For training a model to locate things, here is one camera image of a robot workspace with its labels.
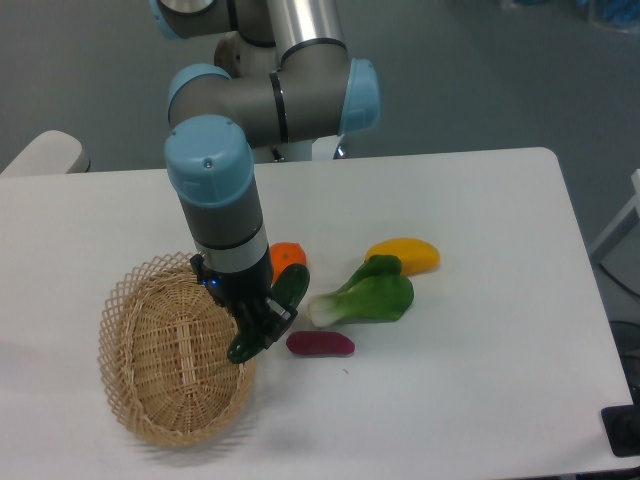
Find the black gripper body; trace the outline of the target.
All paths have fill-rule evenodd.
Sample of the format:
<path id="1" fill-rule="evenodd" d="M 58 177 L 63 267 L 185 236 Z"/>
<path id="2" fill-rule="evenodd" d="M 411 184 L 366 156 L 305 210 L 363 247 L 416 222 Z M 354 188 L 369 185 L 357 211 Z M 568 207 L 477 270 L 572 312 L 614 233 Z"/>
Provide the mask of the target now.
<path id="1" fill-rule="evenodd" d="M 216 305 L 226 308 L 236 320 L 237 304 L 244 303 L 258 327 L 262 304 L 271 294 L 273 267 L 268 252 L 250 268 L 231 273 L 211 270 L 201 254 L 193 255 L 189 262 L 197 282 L 205 287 Z"/>

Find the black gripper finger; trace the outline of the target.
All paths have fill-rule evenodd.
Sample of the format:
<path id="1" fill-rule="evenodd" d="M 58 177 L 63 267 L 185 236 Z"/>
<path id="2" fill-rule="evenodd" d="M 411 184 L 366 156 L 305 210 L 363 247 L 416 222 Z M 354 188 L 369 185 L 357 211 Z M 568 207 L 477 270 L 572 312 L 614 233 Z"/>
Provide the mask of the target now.
<path id="1" fill-rule="evenodd" d="M 258 320 L 263 348 L 268 349 L 277 342 L 289 330 L 297 315 L 295 307 L 281 305 L 275 299 L 267 297 Z"/>
<path id="2" fill-rule="evenodd" d="M 238 335 L 235 340 L 234 352 L 261 352 L 264 349 L 262 333 L 253 322 L 250 310 L 242 302 L 237 304 L 236 320 L 238 321 Z"/>

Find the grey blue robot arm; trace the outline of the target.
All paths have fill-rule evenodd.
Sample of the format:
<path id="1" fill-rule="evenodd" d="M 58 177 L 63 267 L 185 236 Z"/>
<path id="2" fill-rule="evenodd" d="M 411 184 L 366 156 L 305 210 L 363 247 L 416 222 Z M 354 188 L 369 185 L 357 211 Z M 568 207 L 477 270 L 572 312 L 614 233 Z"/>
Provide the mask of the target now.
<path id="1" fill-rule="evenodd" d="M 253 153 L 374 126 L 379 80 L 370 61 L 349 56 L 332 1 L 153 1 L 150 10 L 169 38 L 235 33 L 276 54 L 271 71 L 248 76 L 188 66 L 167 100 L 164 157 L 197 249 L 191 266 L 235 319 L 227 356 L 240 364 L 278 341 L 297 314 L 272 291 Z"/>

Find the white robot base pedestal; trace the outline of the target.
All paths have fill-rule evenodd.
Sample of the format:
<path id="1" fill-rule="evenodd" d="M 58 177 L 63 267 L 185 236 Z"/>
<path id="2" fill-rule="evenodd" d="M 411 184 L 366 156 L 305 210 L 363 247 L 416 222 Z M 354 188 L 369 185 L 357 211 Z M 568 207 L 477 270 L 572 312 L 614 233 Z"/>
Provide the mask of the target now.
<path id="1" fill-rule="evenodd" d="M 327 136 L 314 140 L 279 144 L 253 149 L 257 164 L 333 160 L 345 156 L 343 136 Z"/>

